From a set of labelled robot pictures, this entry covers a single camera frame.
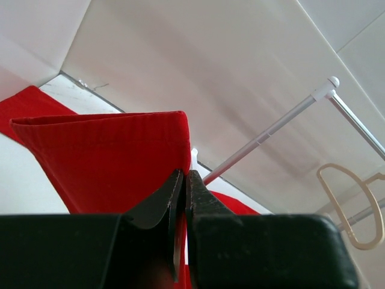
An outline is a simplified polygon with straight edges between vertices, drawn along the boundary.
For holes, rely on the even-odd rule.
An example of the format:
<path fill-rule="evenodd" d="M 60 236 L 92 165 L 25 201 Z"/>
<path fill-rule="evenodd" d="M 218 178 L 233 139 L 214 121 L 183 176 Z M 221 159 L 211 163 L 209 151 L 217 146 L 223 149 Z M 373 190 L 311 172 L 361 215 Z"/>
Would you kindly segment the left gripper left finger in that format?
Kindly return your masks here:
<path fill-rule="evenodd" d="M 184 175 L 123 214 L 1 217 L 2 288 L 172 288 Z"/>

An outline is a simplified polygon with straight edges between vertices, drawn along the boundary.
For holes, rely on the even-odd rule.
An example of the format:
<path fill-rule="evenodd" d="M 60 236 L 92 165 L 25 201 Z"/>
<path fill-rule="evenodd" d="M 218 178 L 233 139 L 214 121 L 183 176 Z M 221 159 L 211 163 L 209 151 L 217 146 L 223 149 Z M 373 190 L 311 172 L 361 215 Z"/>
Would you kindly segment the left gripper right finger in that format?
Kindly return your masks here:
<path fill-rule="evenodd" d="M 358 288 L 333 222 L 316 214 L 237 215 L 186 177 L 188 263 L 194 288 Z"/>

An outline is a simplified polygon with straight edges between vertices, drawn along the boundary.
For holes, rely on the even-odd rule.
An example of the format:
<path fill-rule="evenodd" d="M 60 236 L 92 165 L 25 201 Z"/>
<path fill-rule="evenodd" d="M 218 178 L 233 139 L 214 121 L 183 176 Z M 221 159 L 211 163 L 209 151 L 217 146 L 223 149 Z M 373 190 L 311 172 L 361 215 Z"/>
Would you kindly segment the red trousers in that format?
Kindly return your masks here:
<path fill-rule="evenodd" d="M 76 114 L 30 86 L 1 102 L 1 132 L 26 147 L 68 209 L 67 214 L 123 214 L 183 172 L 178 228 L 179 279 L 194 288 L 188 263 L 186 177 L 191 170 L 188 119 L 182 111 Z M 219 198 L 237 215 L 227 198 Z"/>

